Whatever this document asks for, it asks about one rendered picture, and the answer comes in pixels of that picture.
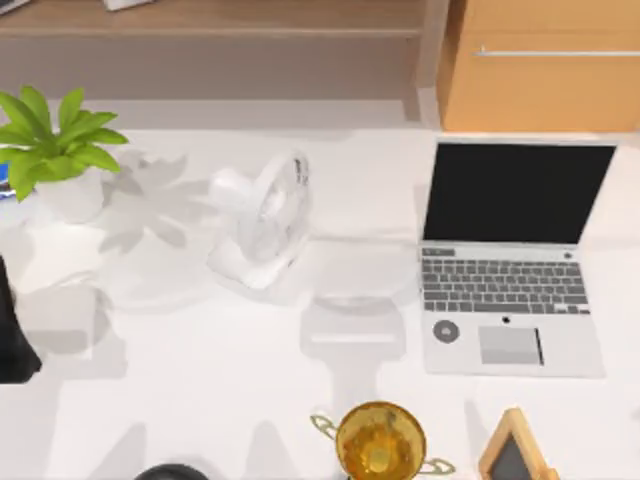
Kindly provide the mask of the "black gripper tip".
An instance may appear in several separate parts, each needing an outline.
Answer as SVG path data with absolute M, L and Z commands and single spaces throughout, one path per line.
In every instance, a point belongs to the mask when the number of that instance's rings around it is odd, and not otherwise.
M 0 384 L 24 384 L 42 368 L 15 311 L 6 265 L 0 255 Z

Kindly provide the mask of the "white desk fan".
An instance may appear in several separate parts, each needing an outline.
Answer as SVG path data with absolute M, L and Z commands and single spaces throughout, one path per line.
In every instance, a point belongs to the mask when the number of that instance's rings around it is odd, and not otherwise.
M 208 267 L 248 290 L 272 287 L 294 264 L 309 235 L 308 157 L 300 151 L 277 155 L 253 178 L 221 169 L 211 177 L 209 196 L 223 230 Z

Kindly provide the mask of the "wooden open shelf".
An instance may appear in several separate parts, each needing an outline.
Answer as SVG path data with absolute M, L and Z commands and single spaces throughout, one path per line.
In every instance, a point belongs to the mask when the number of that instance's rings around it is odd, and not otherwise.
M 384 124 L 431 114 L 449 0 L 19 0 L 0 90 L 82 87 L 127 126 Z

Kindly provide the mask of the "wooden cupboard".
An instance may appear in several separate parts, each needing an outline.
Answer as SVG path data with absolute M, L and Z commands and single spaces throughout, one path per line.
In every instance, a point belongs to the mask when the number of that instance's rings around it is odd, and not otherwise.
M 640 50 L 640 0 L 450 0 L 437 72 L 449 132 L 640 129 L 640 58 L 486 58 Z

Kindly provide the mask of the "gold trophy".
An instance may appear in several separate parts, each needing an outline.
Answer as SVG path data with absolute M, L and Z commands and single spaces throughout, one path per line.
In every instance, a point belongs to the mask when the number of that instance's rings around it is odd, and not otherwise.
M 417 480 L 421 475 L 449 476 L 448 460 L 427 457 L 427 437 L 413 414 L 387 401 L 352 408 L 339 423 L 315 413 L 313 426 L 334 442 L 349 480 Z

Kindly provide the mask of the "wooden framed blackboard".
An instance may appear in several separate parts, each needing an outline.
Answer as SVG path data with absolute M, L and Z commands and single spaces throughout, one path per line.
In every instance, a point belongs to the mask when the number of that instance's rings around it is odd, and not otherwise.
M 547 465 L 520 408 L 504 411 L 479 459 L 482 480 L 560 480 Z

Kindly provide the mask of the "black round object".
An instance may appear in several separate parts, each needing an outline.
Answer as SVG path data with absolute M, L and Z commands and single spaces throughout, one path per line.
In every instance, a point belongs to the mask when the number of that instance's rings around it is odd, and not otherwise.
M 166 463 L 142 471 L 133 480 L 209 480 L 209 478 L 189 465 Z

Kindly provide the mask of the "green plant in white pot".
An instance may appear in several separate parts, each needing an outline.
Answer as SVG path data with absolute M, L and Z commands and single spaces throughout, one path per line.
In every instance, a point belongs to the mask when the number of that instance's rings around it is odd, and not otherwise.
M 36 194 L 68 223 L 94 219 L 103 209 L 101 174 L 118 173 L 121 166 L 107 150 L 129 139 L 108 125 L 117 118 L 109 111 L 84 107 L 85 91 L 75 88 L 62 98 L 53 122 L 43 93 L 30 85 L 17 96 L 0 91 L 0 164 L 19 202 Z

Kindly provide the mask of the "silver laptop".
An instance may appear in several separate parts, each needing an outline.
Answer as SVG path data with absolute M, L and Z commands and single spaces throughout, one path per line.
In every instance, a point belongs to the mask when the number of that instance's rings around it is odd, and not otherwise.
M 437 144 L 419 248 L 428 372 L 604 376 L 578 246 L 615 153 L 596 142 Z

